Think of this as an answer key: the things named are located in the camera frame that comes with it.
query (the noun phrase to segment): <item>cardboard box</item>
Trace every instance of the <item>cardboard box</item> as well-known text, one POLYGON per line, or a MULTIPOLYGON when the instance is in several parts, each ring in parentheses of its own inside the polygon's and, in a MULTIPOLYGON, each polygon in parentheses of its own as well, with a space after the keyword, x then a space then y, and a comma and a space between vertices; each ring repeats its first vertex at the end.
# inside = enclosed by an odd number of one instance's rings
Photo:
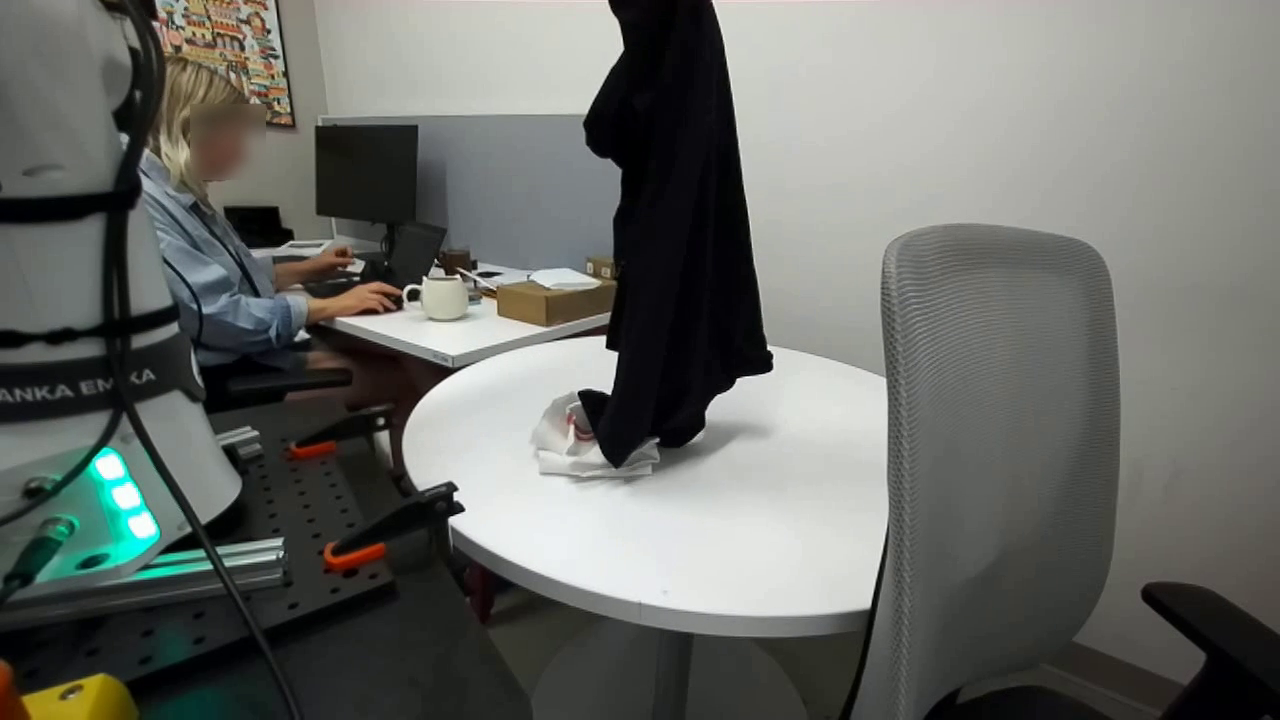
POLYGON ((508 285, 494 289, 494 310, 508 321, 523 322, 571 322, 579 316, 600 316, 612 310, 612 289, 614 285, 594 285, 579 291, 548 291, 541 285, 508 285))
POLYGON ((594 280, 614 280, 612 255, 587 255, 587 274, 594 274, 594 280))

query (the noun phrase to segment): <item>denim sleeve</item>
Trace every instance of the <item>denim sleeve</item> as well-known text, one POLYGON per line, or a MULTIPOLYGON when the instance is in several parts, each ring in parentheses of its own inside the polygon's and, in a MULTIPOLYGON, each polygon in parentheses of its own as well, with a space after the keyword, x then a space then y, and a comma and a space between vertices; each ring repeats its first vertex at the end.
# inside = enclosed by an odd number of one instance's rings
POLYGON ((143 207, 151 213, 165 274, 194 349, 255 354, 291 344, 307 321, 302 299, 241 291, 237 274, 210 255, 220 250, 210 248, 214 240, 191 236, 151 197, 143 197, 143 207))

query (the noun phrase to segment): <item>desk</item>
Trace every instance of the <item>desk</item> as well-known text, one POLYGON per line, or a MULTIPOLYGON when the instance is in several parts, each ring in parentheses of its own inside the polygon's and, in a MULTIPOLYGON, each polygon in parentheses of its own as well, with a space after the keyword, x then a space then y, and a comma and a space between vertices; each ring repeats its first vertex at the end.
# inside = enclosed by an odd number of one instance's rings
MULTIPOLYGON (((562 340, 473 362, 416 404, 409 474, 418 486, 459 483, 456 549, 541 597, 674 635, 837 635, 865 622, 887 527, 879 376, 776 349, 776 371, 720 396, 704 439, 668 450, 657 474, 541 474, 534 414, 553 396, 609 383, 605 340, 562 340)), ((544 674, 592 688, 571 672, 544 674)))
POLYGON ((402 304, 398 310, 386 310, 386 316, 338 316, 331 326, 345 334, 360 334, 369 344, 426 361, 437 368, 469 368, 508 349, 562 340, 605 322, 609 322, 609 310, 583 316, 571 322, 553 322, 553 326, 520 322, 520 321, 494 316, 494 299, 484 295, 456 322, 432 322, 416 310, 416 304, 402 304))

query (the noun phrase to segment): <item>poster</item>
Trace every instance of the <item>poster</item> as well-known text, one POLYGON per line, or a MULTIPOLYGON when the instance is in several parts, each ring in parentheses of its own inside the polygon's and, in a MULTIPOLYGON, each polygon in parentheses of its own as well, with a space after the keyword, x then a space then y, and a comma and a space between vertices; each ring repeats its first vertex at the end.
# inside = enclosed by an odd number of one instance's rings
POLYGON ((242 95, 263 95, 269 127, 296 127, 279 0, 155 0, 165 53, 222 67, 242 95))

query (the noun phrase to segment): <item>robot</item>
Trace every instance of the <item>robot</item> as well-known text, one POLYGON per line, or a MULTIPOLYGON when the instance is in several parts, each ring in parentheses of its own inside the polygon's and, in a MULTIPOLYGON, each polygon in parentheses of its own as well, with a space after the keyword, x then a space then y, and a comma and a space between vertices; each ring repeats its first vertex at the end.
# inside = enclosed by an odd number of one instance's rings
POLYGON ((0 4, 0 619, 118 583, 241 497, 134 207, 165 82, 128 4, 0 4))

